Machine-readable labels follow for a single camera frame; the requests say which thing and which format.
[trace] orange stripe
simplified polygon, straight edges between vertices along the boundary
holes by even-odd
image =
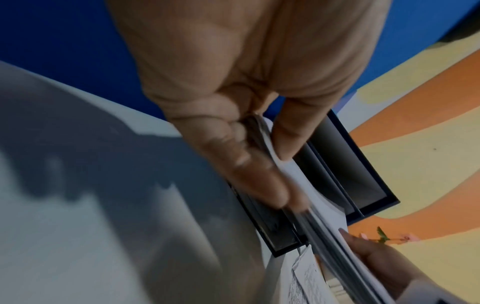
[[[480,50],[358,126],[361,147],[428,128],[480,106]]]
[[[378,238],[380,226],[389,238],[413,233],[420,239],[442,237],[480,227],[480,170],[444,197],[415,213],[396,219],[371,216],[348,229]]]

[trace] hand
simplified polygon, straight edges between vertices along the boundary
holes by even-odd
[[[390,0],[108,0],[144,93],[233,185],[276,208],[308,200],[239,123],[287,99],[272,141],[288,160],[360,76]]]
[[[370,269],[394,299],[397,299],[415,279],[431,281],[425,273],[393,247],[354,237],[342,229],[340,229],[340,233],[350,249]]]

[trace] stack of papers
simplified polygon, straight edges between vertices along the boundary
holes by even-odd
[[[382,284],[350,250],[335,223],[330,221],[328,215],[332,211],[329,209],[327,200],[317,192],[294,162],[285,163],[278,159],[270,140],[269,126],[264,119],[260,116],[251,116],[248,119],[249,121],[246,124],[249,128],[248,131],[257,132],[255,137],[257,139],[261,138],[263,141],[258,146],[262,148],[264,153],[270,155],[274,163],[285,175],[290,176],[297,182],[310,199],[311,206],[309,210],[295,215],[300,225],[299,228],[307,235],[311,249],[320,256],[327,268],[340,281],[349,297],[358,304],[395,303]],[[330,304],[335,303],[335,301],[320,301],[319,303]]]

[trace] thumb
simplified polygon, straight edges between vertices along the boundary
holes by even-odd
[[[383,248],[383,245],[381,244],[363,238],[355,237],[343,229],[340,229],[339,231],[350,249],[362,258],[367,257]]]

